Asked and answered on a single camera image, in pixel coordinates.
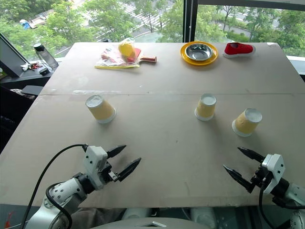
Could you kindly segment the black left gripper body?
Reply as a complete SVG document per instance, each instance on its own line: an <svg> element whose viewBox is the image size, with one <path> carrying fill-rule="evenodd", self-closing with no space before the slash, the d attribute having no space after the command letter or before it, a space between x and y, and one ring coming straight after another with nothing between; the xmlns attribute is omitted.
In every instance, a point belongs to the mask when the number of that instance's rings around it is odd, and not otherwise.
<svg viewBox="0 0 305 229"><path fill-rule="evenodd" d="M108 184L109 182L116 182L119 180L117 173L112 171L112 165L106 160L102 168L102 183Z"/></svg>

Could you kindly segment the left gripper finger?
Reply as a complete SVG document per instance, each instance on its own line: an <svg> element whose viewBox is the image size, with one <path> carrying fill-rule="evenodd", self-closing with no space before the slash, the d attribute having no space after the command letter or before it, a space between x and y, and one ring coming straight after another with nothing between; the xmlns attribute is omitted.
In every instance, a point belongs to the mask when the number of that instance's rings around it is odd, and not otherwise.
<svg viewBox="0 0 305 229"><path fill-rule="evenodd" d="M126 145L119 145L107 151L107 158L113 158L118 155L122 150L126 148Z"/></svg>
<svg viewBox="0 0 305 229"><path fill-rule="evenodd" d="M138 164L141 161L141 157L137 158L136 160L129 163L119 174L118 174L118 180L122 182L124 179L126 179L138 166Z"/></svg>

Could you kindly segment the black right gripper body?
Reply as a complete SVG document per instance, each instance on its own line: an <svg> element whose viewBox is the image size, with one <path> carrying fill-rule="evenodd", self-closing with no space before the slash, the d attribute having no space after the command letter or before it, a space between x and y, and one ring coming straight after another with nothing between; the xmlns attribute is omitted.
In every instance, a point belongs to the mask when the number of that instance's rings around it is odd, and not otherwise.
<svg viewBox="0 0 305 229"><path fill-rule="evenodd" d="M271 180L272 172L262 165L259 165L258 169L254 173L254 176L250 179L253 184L263 189L267 188Z"/></svg>

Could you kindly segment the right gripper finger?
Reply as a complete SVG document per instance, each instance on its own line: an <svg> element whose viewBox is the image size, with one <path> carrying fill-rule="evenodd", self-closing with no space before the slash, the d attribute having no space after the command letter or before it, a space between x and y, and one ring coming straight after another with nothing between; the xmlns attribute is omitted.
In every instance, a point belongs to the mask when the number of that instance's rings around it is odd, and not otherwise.
<svg viewBox="0 0 305 229"><path fill-rule="evenodd" d="M237 182L239 183L241 186L243 186L248 193L252 193L253 189L254 189L254 184L250 183L249 181L247 181L246 179L244 179L242 177L242 175L240 173L238 173L236 170L231 169L229 167L227 167L226 165L223 165L223 167L225 168L225 170L227 171L227 173Z"/></svg>
<svg viewBox="0 0 305 229"><path fill-rule="evenodd" d="M245 156L247 156L248 158L255 160L259 163L262 163L264 161L264 157L262 155L260 155L259 153L248 149L248 148L244 148L244 147L237 147L237 149L242 152Z"/></svg>

